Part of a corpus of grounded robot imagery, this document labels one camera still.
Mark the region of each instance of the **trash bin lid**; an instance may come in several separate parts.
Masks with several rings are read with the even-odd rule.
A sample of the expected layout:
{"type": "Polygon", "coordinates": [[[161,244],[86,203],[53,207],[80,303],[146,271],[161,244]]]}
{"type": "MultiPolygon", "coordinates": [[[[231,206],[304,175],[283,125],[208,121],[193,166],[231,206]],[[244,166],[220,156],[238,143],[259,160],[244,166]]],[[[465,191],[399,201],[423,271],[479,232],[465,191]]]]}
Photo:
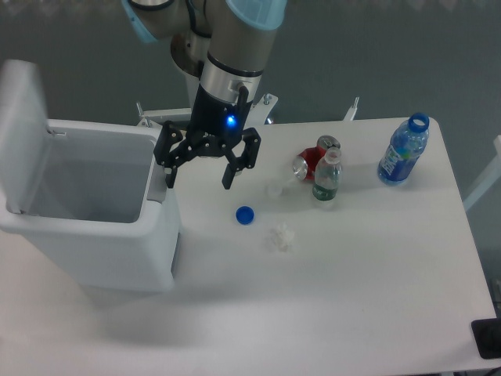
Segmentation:
{"type": "Polygon", "coordinates": [[[52,138],[36,65],[7,60],[0,73],[0,205],[10,212],[29,209],[52,138]]]}

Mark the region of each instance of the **gray floor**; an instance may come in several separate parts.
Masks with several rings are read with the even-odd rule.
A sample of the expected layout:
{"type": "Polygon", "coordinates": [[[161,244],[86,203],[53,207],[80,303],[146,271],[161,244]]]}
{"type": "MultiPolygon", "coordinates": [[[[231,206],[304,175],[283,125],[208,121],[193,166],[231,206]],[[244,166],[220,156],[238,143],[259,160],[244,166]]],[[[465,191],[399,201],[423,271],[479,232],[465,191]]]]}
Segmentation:
{"type": "MultiPolygon", "coordinates": [[[[278,122],[436,118],[463,193],[501,134],[501,2],[290,0],[260,93],[278,122]]],[[[0,2],[0,62],[38,63],[51,118],[135,124],[186,107],[169,41],[143,45],[117,0],[0,2]]],[[[501,276],[501,183],[469,214],[487,278],[501,276]]]]}

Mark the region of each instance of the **blue plastic bottle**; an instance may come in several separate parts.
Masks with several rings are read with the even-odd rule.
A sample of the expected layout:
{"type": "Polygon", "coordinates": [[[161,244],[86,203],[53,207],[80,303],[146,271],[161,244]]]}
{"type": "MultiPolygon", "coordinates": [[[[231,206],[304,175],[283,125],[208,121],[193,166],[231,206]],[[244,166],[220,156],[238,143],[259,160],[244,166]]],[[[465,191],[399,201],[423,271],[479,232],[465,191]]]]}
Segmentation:
{"type": "Polygon", "coordinates": [[[428,116],[418,112],[393,133],[378,167],[378,175],[384,183],[397,186],[405,182],[426,147],[429,126],[428,116]]]}

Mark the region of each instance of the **blue led light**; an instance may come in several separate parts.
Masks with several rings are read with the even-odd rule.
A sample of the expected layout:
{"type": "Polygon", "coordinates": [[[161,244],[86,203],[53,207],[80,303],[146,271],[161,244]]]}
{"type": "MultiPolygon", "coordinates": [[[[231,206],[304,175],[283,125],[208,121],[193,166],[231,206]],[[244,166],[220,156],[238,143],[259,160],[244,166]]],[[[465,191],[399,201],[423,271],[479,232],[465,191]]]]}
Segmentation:
{"type": "Polygon", "coordinates": [[[236,126],[236,119],[233,115],[229,115],[227,118],[226,118],[226,125],[228,126],[228,128],[235,128],[236,126]]]}

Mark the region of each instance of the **water bottle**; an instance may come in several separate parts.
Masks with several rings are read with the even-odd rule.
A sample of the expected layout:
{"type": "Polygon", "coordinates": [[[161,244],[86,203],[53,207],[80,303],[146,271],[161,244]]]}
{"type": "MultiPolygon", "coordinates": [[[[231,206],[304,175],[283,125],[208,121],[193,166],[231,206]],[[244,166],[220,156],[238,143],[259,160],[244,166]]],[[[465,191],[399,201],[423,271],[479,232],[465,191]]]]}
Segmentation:
{"type": "Polygon", "coordinates": [[[426,147],[430,126],[427,115],[416,113],[397,128],[379,163],[378,175],[389,186],[405,182],[426,147]]]}
{"type": "Polygon", "coordinates": [[[313,196],[319,201],[331,201],[335,198],[341,172],[341,150],[335,146],[330,147],[316,165],[313,196]]]}

